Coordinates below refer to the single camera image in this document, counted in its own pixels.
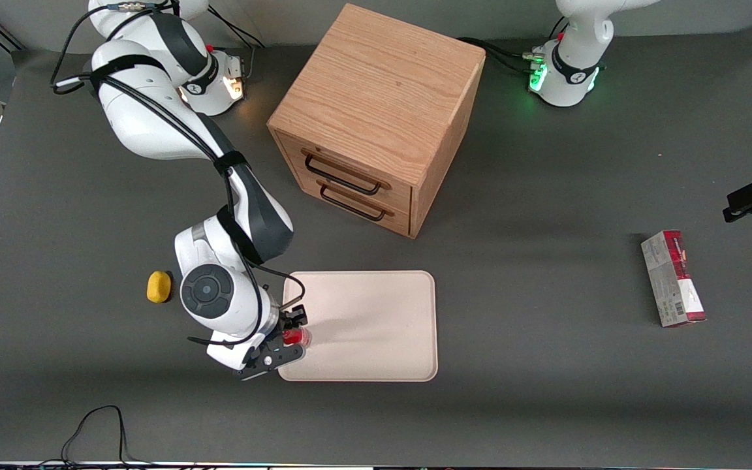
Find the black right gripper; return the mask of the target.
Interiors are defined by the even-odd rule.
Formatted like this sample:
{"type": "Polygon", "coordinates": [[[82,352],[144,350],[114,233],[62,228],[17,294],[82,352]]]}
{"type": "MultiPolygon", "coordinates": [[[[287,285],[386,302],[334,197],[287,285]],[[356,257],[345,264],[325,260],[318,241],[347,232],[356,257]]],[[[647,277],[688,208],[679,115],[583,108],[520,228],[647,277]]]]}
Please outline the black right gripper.
{"type": "Polygon", "coordinates": [[[278,315],[274,327],[265,338],[265,351],[275,353],[281,350],[281,360],[301,360],[306,351],[301,345],[285,345],[283,336],[286,330],[301,328],[308,324],[304,305],[296,305],[290,311],[278,315]]]}

